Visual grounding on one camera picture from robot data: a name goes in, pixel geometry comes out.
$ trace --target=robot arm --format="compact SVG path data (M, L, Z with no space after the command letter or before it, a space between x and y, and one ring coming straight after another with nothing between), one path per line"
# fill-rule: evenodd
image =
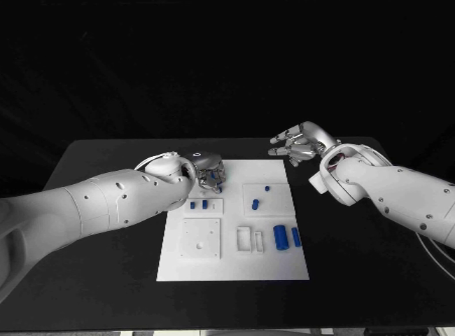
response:
M368 146L340 144L312 122L270 142L284 139L286 146L268 155L289 155L294 167L320 155L319 172L309 178L319 193L327 191L346 206L369 198L384 217L455 249L455 184L392 166Z
M221 158L211 153L193 155L189 161L173 152L163 153L134 170L111 171L65 187L0 199L0 302L48 253L178 208L195 179L218 191Z

